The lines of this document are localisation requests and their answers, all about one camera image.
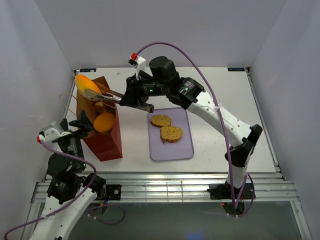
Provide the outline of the pale curved bread roll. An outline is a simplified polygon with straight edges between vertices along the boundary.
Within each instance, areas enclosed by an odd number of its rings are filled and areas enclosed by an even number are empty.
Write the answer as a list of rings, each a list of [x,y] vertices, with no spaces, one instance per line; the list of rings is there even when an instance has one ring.
[[[103,114],[103,113],[106,111],[105,105],[104,105],[104,103],[101,102],[101,101],[95,103],[94,109],[95,109],[99,114]]]

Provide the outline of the large orange bread loaf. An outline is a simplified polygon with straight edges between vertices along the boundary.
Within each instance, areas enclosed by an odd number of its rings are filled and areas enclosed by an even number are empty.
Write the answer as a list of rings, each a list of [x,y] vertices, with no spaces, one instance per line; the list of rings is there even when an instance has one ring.
[[[107,132],[113,128],[115,121],[115,115],[109,112],[104,112],[94,120],[93,127],[97,132]]]

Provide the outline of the metal kitchen tongs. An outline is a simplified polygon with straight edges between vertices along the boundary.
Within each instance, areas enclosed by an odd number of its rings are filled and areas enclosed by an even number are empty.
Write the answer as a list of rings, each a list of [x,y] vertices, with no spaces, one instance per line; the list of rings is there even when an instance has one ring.
[[[88,100],[91,101],[106,101],[118,104],[123,107],[130,107],[142,111],[146,111],[148,113],[153,113],[155,110],[155,107],[152,104],[146,103],[146,102],[138,102],[138,101],[130,101],[128,98],[123,99],[123,95],[121,93],[111,91],[107,92],[106,95],[102,93],[98,93],[97,91],[94,91],[92,89],[86,88],[84,90],[84,96]]]

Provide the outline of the red paper bag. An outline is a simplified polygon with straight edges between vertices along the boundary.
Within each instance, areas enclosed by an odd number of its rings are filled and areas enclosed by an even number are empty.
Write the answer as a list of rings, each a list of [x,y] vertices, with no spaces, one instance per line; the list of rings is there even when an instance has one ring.
[[[100,89],[103,95],[110,93],[109,85],[105,77],[101,76],[91,79]],[[120,159],[123,157],[122,140],[120,130],[120,120],[116,104],[103,100],[89,100],[81,95],[75,83],[74,93],[70,93],[71,102],[64,107],[67,109],[67,118],[69,121],[76,120],[82,110],[85,111],[87,117],[94,125],[95,119],[100,115],[95,110],[95,103],[102,102],[105,112],[115,115],[115,123],[109,131],[98,132],[95,129],[88,133],[83,139],[84,143],[99,161],[105,162],[109,160]]]

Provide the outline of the small orange oval bun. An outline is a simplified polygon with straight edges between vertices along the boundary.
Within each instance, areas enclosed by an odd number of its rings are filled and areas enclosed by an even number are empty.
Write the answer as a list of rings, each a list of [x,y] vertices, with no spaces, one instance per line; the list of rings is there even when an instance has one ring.
[[[102,93],[99,87],[91,79],[82,74],[78,74],[75,77],[75,85],[79,93],[83,96],[85,96],[86,89],[92,90],[98,94]]]

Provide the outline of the brown seeded bread slice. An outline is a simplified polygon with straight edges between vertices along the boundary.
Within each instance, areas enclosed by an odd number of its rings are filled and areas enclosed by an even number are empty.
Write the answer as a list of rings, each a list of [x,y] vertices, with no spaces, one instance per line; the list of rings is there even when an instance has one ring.
[[[163,143],[176,143],[183,136],[183,130],[176,126],[163,126],[160,128],[160,139]]]

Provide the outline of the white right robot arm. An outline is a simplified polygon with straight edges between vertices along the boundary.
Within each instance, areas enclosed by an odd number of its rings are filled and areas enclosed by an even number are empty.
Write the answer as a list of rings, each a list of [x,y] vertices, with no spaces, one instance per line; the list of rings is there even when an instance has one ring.
[[[249,125],[218,105],[213,95],[191,77],[181,77],[172,60],[159,56],[149,62],[151,74],[146,73],[146,60],[133,54],[128,63],[135,74],[126,79],[126,91],[120,105],[152,113],[150,97],[165,96],[172,104],[200,117],[226,141],[228,176],[224,186],[216,189],[219,198],[238,200],[244,193],[248,162],[262,134],[258,124]]]

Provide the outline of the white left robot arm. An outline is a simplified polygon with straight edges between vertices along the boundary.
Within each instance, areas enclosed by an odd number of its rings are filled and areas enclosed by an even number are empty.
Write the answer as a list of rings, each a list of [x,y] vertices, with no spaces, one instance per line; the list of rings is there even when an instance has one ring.
[[[54,122],[44,127],[37,141],[45,146],[57,143],[61,151],[53,150],[48,160],[47,174],[51,182],[47,197],[32,235],[32,240],[66,240],[73,227],[93,200],[106,195],[106,180],[96,172],[87,177],[80,174],[86,169],[81,140],[94,130],[85,111],[76,120]]]

